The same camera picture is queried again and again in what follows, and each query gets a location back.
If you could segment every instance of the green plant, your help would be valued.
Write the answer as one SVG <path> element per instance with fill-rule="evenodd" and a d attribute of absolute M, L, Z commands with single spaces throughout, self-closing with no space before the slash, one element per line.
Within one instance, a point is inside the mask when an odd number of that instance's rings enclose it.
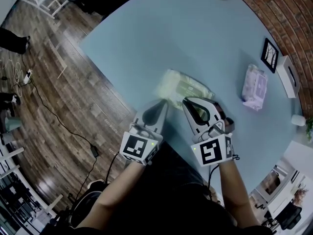
<path fill-rule="evenodd" d="M 313 117 L 310 117 L 309 119 L 307 119 L 305 124 L 307 126 L 307 137 L 308 137 L 309 141 L 311 141 L 311 139 L 312 139 L 311 132 L 313 129 Z"/>

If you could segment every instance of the black pants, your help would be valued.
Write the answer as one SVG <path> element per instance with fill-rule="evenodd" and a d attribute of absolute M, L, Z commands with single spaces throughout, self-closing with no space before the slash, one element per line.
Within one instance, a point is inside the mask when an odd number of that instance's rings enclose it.
<path fill-rule="evenodd" d="M 0 47 L 18 54 L 26 51 L 27 38 L 18 37 L 13 32 L 0 28 Z"/>
<path fill-rule="evenodd" d="M 14 113 L 11 103 L 13 96 L 14 94 L 12 93 L 0 93 L 0 111 L 10 109 L 10 111 Z"/>

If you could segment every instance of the person's leg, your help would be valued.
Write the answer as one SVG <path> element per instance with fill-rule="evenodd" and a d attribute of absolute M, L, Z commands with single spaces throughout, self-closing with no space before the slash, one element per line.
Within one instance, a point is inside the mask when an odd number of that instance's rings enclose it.
<path fill-rule="evenodd" d="M 0 102 L 13 102 L 21 104 L 19 96 L 14 93 L 0 93 Z"/>
<path fill-rule="evenodd" d="M 11 112 L 14 112 L 13 111 L 13 106 L 11 103 L 5 103 L 5 102 L 0 102 L 0 111 L 7 111 L 7 110 L 10 110 Z"/>
<path fill-rule="evenodd" d="M 29 38 L 18 37 L 13 32 L 0 28 L 0 47 L 12 52 L 24 54 Z"/>

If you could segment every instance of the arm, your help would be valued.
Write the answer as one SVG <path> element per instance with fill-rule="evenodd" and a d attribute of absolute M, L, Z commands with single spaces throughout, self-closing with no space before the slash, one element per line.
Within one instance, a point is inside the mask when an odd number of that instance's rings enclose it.
<path fill-rule="evenodd" d="M 252 211 L 248 193 L 233 160 L 220 163 L 222 194 L 225 208 L 238 222 L 238 227 L 260 225 Z"/>
<path fill-rule="evenodd" d="M 101 193 L 87 217 L 77 226 L 104 230 L 115 207 L 132 190 L 139 180 L 145 166 L 132 162 L 111 184 Z"/>

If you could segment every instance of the power strip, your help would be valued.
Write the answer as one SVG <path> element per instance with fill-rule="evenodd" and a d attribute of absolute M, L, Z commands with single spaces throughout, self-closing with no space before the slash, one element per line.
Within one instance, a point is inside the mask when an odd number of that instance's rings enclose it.
<path fill-rule="evenodd" d="M 32 75 L 32 71 L 31 69 L 28 70 L 28 72 L 26 73 L 26 76 L 24 78 L 24 84 L 28 84 L 29 80 L 30 80 L 30 76 Z"/>

